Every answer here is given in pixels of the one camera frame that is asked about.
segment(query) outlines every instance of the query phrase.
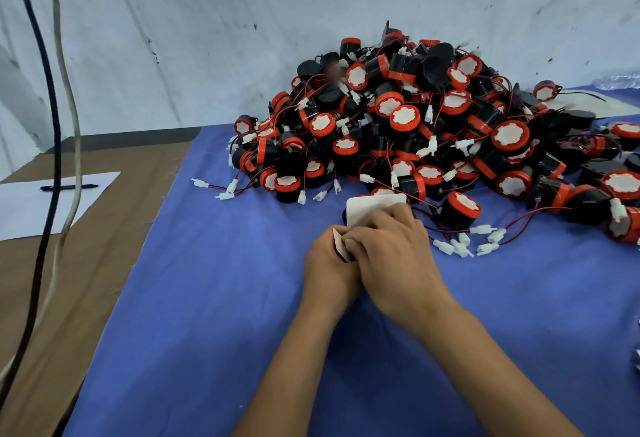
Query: black pen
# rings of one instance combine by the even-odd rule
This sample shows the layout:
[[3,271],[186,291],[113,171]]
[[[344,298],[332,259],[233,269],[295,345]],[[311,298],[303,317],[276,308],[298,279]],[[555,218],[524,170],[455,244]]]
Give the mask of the black pen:
[[[82,185],[82,189],[91,189],[94,187],[98,187],[98,184],[83,184]],[[69,190],[69,189],[75,189],[76,186],[71,184],[71,185],[65,185],[65,186],[60,186],[60,191],[62,190]],[[53,186],[40,186],[40,189],[43,191],[53,191]]]

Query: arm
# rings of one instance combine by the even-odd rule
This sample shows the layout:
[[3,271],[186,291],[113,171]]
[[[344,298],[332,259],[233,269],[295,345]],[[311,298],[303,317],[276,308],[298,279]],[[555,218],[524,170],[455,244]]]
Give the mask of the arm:
[[357,264],[344,263],[333,249],[332,228],[307,254],[300,309],[233,437],[307,434],[333,328],[360,289]]
[[428,348],[489,435],[582,435],[454,300],[411,208],[377,212],[342,239],[373,302]]

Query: blue table cover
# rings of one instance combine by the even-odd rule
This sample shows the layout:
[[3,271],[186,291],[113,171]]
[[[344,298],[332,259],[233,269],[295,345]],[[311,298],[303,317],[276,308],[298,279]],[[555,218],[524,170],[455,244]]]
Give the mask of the blue table cover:
[[[624,95],[640,105],[640,92]],[[194,141],[104,329],[67,437],[228,435],[296,312],[311,241],[366,192],[344,180],[340,195],[318,203],[319,189],[309,191],[305,206],[261,189],[220,201],[190,179],[229,183],[231,134],[204,127]],[[486,187],[471,196],[479,223],[501,226],[525,211]],[[640,434],[638,247],[539,214],[496,253],[435,257],[457,300],[582,432]],[[333,334],[309,435],[482,434],[430,355],[361,295]]]

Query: black cable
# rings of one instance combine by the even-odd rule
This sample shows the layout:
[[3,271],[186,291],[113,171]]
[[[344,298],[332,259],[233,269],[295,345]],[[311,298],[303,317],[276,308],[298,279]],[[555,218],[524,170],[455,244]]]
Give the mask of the black cable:
[[27,313],[27,321],[24,325],[24,331],[22,332],[22,338],[20,344],[18,344],[18,350],[15,352],[15,357],[9,372],[4,378],[2,389],[0,390],[0,412],[4,407],[9,390],[11,390],[15,376],[18,373],[18,368],[24,353],[27,351],[27,346],[33,333],[33,326],[36,321],[36,314],[38,311],[38,300],[40,298],[40,286],[42,284],[42,270],[44,268],[45,255],[47,254],[47,246],[49,245],[49,237],[51,236],[51,229],[53,227],[53,220],[56,216],[56,208],[58,207],[58,199],[60,198],[60,181],[62,177],[62,156],[61,156],[61,133],[60,133],[60,117],[58,115],[58,102],[56,100],[56,89],[53,83],[53,74],[51,72],[51,65],[49,63],[49,56],[44,45],[44,39],[38,26],[38,20],[33,12],[33,6],[31,0],[23,0],[24,7],[27,10],[29,16],[29,22],[33,29],[33,34],[36,37],[38,44],[38,51],[42,60],[42,67],[44,69],[44,75],[47,80],[47,90],[49,92],[49,104],[51,106],[51,119],[53,123],[53,142],[54,142],[54,163],[53,163],[53,192],[51,195],[51,203],[49,204],[49,211],[47,213],[47,220],[44,223],[44,230],[42,232],[42,238],[40,238],[40,245],[38,246],[38,254],[36,256],[36,263],[33,270],[33,280],[31,282],[31,295],[29,297],[29,311]]
[[595,93],[587,93],[585,91],[562,91],[562,92],[558,93],[558,95],[571,95],[571,94],[576,94],[576,93],[592,96],[594,98],[597,98],[599,101],[607,101],[605,98],[603,98],[601,96],[598,96]]

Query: hand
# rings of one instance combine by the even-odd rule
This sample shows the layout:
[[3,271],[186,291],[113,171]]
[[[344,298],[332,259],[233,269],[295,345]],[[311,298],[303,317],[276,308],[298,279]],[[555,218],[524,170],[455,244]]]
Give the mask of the hand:
[[362,283],[380,311],[417,337],[437,326],[442,309],[459,308],[433,260],[427,230],[399,203],[343,235]]
[[335,252],[333,228],[341,235],[347,232],[345,226],[330,226],[311,245],[300,308],[320,310],[337,322],[356,300],[361,282],[358,264],[343,262]]

